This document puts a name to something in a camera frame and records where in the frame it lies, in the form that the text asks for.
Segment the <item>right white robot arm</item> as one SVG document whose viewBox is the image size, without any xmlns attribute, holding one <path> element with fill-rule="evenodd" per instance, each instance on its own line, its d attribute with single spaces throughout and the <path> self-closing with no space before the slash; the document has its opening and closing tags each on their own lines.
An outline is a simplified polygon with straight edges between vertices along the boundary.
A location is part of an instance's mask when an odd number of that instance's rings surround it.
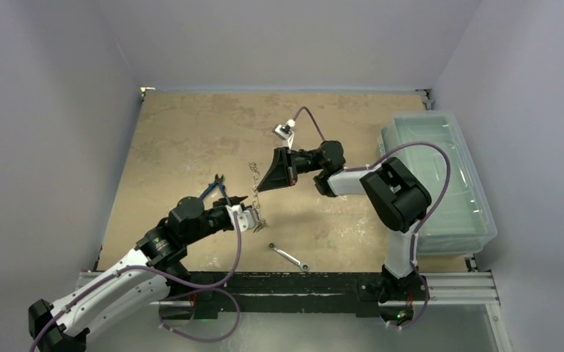
<svg viewBox="0 0 564 352">
<path fill-rule="evenodd" d="M 300 174 L 316 172 L 313 181 L 325 197 L 365 195 L 381 222 L 392 231 L 382 279 L 384 292 L 400 298 L 411 289 L 409 275 L 417 260 L 417 241 L 409 232 L 427 215 L 432 198 L 428 190 L 396 157 L 377 166 L 348 168 L 339 141 L 324 141 L 314 150 L 274 149 L 269 170 L 257 185 L 264 192 L 294 186 Z"/>
</svg>

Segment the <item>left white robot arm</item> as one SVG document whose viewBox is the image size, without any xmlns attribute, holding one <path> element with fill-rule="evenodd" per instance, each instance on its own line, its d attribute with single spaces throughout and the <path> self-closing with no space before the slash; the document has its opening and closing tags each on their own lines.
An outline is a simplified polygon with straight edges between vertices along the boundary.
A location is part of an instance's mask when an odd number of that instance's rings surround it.
<svg viewBox="0 0 564 352">
<path fill-rule="evenodd" d="M 101 326 L 139 305 L 156 300 L 223 292 L 233 276 L 211 284 L 190 280 L 181 264 L 188 245 L 220 231 L 234 230 L 237 239 L 256 227 L 260 212 L 243 197 L 216 200 L 205 208 L 198 197 L 184 197 L 116 264 L 80 289 L 53 302 L 40 299 L 28 309 L 31 351 L 85 351 L 87 338 Z"/>
</svg>

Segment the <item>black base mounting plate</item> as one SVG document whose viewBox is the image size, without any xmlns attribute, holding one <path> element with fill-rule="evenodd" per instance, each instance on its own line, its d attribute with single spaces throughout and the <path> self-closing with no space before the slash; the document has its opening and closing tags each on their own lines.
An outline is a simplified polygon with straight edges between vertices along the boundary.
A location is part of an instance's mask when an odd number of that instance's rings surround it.
<svg viewBox="0 0 564 352">
<path fill-rule="evenodd" d="M 188 296 L 171 286 L 169 299 L 156 302 L 167 320 L 216 319 L 223 312 L 351 314 L 358 318 L 411 320 L 429 300 L 423 276 L 393 279 L 385 272 L 246 272 L 235 274 L 218 292 Z"/>
</svg>

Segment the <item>silver ratchet wrench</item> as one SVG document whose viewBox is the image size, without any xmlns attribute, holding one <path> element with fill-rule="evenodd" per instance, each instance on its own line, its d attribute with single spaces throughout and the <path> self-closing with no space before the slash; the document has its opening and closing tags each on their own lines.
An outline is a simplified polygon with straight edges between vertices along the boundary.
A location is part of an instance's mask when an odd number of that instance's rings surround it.
<svg viewBox="0 0 564 352">
<path fill-rule="evenodd" d="M 281 255 L 282 257 L 284 257 L 286 260 L 288 260 L 289 262 L 291 262 L 292 264 L 296 265 L 301 271 L 303 272 L 308 272 L 310 270 L 310 267 L 307 263 L 302 262 L 300 260 L 298 260 L 297 258 L 295 258 L 294 256 L 292 256 L 291 254 L 288 254 L 286 251 L 280 249 L 279 247 L 277 247 L 274 243 L 270 243 L 268 245 L 268 247 L 273 250 L 274 252 L 276 252 L 277 254 Z"/>
</svg>

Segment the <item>clear plastic storage bin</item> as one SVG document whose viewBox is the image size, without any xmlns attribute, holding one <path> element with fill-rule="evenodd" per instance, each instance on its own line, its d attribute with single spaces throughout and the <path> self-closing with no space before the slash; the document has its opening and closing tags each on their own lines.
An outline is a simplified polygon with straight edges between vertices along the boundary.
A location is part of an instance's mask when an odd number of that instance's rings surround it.
<svg viewBox="0 0 564 352">
<path fill-rule="evenodd" d="M 442 148 L 451 164 L 444 198 L 419 231 L 421 255 L 478 253 L 497 229 L 464 135 L 449 111 L 398 111 L 382 128 L 381 153 L 400 144 L 430 142 Z"/>
</svg>

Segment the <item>blue handled pliers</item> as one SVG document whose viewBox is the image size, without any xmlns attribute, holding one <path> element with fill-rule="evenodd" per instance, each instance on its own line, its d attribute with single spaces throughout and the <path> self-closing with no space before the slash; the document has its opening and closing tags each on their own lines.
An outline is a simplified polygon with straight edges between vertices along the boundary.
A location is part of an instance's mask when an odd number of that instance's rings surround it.
<svg viewBox="0 0 564 352">
<path fill-rule="evenodd" d="M 208 187 L 200 194 L 199 200 L 204 201 L 207 196 L 209 196 L 215 189 L 221 192 L 221 198 L 213 201 L 213 207 L 220 207 L 222 205 L 230 205 L 231 201 L 227 195 L 225 185 L 224 185 L 224 175 L 216 174 L 212 183 L 208 184 Z"/>
</svg>

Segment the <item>aluminium frame rail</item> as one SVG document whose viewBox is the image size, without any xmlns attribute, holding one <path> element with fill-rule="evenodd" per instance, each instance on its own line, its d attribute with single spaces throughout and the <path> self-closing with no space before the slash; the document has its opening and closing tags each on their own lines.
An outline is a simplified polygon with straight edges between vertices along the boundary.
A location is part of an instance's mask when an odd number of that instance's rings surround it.
<svg viewBox="0 0 564 352">
<path fill-rule="evenodd" d="M 469 273 L 436 273 L 425 274 L 426 283 L 428 285 L 429 300 L 422 306 L 485 306 L 490 312 L 490 325 L 497 324 L 497 307 L 499 299 L 497 289 L 495 288 L 492 275 L 489 273 L 469 272 Z M 156 300 L 146 305 L 139 305 L 130 309 L 122 317 L 117 317 L 107 326 L 101 326 L 99 330 L 93 332 L 87 338 L 87 346 L 98 338 L 107 328 L 120 322 L 122 319 L 132 315 L 136 311 L 145 306 L 155 307 L 156 302 L 166 301 L 169 299 Z M 414 318 L 419 317 L 422 308 L 414 313 Z M 411 322 L 394 323 L 384 318 L 375 318 L 377 321 L 384 322 L 389 327 L 405 326 Z M 176 320 L 167 320 L 166 322 L 174 322 Z"/>
</svg>

